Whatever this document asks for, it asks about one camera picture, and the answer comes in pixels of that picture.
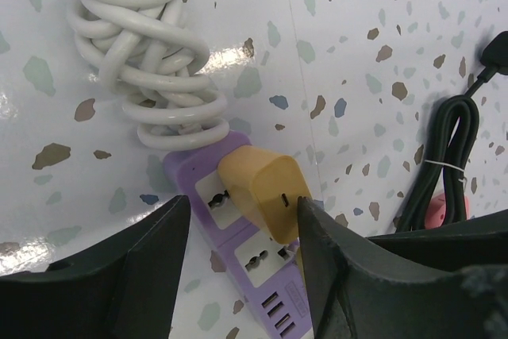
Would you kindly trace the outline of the purple power strip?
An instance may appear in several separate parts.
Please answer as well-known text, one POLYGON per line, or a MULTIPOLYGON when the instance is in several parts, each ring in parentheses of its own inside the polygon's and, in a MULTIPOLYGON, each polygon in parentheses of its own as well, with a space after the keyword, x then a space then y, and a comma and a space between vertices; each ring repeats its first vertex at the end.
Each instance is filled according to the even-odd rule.
POLYGON ((190 200, 192 217, 247 306, 270 338, 312 338, 305 283, 297 265, 298 238, 282 245, 234 206, 218 173, 221 159, 242 145, 240 132, 186 152, 171 152, 164 170, 190 200))

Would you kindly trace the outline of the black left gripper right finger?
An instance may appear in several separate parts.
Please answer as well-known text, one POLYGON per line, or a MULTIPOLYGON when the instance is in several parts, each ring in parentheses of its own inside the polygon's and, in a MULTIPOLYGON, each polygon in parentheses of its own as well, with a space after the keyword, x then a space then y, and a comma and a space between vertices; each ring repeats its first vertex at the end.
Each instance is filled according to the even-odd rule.
POLYGON ((298 230, 315 337, 506 337, 506 212, 362 237, 300 198, 298 230))

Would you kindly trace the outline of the orange yellow charger plug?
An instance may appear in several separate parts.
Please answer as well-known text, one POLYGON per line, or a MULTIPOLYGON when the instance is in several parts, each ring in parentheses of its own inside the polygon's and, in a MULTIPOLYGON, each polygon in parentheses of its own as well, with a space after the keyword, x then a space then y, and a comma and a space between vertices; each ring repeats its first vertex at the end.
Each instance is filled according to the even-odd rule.
POLYGON ((311 193, 293 157, 242 145, 221 159, 217 173, 253 225, 282 245, 298 238, 298 199, 311 193))

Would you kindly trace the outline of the pink square adapter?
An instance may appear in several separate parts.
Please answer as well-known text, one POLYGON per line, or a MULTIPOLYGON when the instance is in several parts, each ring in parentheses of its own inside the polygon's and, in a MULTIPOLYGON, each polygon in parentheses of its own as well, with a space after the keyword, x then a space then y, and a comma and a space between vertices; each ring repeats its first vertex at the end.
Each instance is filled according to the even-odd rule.
POLYGON ((443 191, 437 192, 430 200, 425 214, 425 229, 439 228, 444 224, 446 215, 446 198, 443 191))

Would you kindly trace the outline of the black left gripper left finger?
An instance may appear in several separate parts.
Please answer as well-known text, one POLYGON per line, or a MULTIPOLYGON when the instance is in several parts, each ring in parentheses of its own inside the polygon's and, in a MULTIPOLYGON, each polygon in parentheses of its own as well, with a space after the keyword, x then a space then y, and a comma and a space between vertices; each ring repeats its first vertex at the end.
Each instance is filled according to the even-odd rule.
POLYGON ((190 227, 179 195, 43 272, 1 278, 3 338, 167 338, 190 227))

